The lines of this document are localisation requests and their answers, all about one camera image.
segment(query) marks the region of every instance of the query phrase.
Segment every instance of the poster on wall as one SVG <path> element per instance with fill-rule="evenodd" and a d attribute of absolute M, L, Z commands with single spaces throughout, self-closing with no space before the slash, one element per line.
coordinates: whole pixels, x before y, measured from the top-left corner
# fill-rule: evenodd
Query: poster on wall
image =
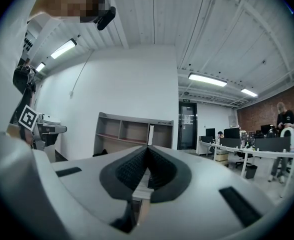
<path fill-rule="evenodd" d="M 184 125 L 192 125 L 193 121 L 191 119 L 191 115 L 190 114 L 185 114 L 183 117 L 183 124 Z"/>

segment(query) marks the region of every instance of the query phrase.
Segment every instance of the wall light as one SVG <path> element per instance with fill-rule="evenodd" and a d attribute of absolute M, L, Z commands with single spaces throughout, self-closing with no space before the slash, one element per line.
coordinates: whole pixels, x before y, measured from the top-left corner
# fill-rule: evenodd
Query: wall light
<path fill-rule="evenodd" d="M 43 62 L 40 63 L 40 65 L 36 68 L 36 71 L 37 72 L 41 71 L 45 66 L 46 66 L 45 63 L 43 63 Z"/>
<path fill-rule="evenodd" d="M 257 97 L 258 96 L 256 93 L 253 93 L 252 91 L 247 90 L 247 89 L 242 89 L 241 91 L 243 93 L 248 94 L 248 95 L 253 96 L 253 97 Z"/>
<path fill-rule="evenodd" d="M 53 57 L 54 59 L 56 59 L 60 55 L 62 55 L 63 53 L 65 53 L 68 50 L 70 50 L 71 48 L 74 48 L 76 45 L 77 45 L 76 41 L 72 38 L 68 42 L 66 42 L 65 44 L 63 44 L 61 47 L 59 47 L 57 50 L 55 50 L 53 52 L 53 54 L 50 55 L 50 56 Z"/>
<path fill-rule="evenodd" d="M 225 85 L 227 85 L 227 82 L 225 82 L 225 81 L 217 80 L 215 78 L 202 76 L 200 74 L 195 74 L 195 73 L 190 73 L 188 76 L 188 79 L 196 80 L 196 81 L 200 81 L 200 82 L 205 82 L 208 84 L 213 84 L 213 85 L 221 86 L 221 87 L 224 87 Z"/>

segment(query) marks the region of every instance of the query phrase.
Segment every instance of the white pipe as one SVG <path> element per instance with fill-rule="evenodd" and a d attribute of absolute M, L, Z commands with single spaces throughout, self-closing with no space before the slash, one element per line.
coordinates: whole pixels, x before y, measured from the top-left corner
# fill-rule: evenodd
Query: white pipe
<path fill-rule="evenodd" d="M 75 84 L 73 85 L 73 88 L 72 88 L 72 90 L 71 90 L 70 93 L 69 93 L 69 96 L 70 96 L 70 97 L 73 96 L 73 94 L 74 94 L 74 89 L 75 89 L 75 87 L 76 87 L 76 84 L 77 84 L 77 82 L 78 82 L 78 79 L 79 79 L 79 77 L 81 76 L 81 74 L 82 74 L 82 72 L 83 72 L 83 70 L 84 70 L 84 68 L 85 68 L 85 66 L 86 66 L 86 64 L 87 64 L 87 62 L 88 62 L 88 60 L 89 60 L 89 58 L 92 56 L 93 53 L 94 53 L 94 51 L 92 51 L 92 52 L 90 53 L 90 55 L 88 56 L 88 58 L 87 58 L 85 64 L 83 65 L 81 71 L 79 72 L 78 77 L 77 77 L 77 79 L 76 79 L 76 82 L 75 82 Z"/>

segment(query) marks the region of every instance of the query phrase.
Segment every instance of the black door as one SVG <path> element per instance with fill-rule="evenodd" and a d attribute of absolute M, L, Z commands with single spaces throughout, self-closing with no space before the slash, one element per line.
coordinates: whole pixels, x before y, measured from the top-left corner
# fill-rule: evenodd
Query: black door
<path fill-rule="evenodd" d="M 178 150 L 197 147 L 197 104 L 179 102 Z"/>

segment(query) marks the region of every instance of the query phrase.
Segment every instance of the black camera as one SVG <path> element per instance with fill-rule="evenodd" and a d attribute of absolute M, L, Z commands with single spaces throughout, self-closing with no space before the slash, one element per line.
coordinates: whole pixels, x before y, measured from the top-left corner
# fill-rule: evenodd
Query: black camera
<path fill-rule="evenodd" d="M 97 24 L 97 29 L 99 31 L 102 31 L 115 18 L 115 16 L 116 16 L 116 8 L 111 6 L 108 10 L 104 12 L 102 16 L 80 17 L 80 23 L 93 22 L 94 24 Z"/>

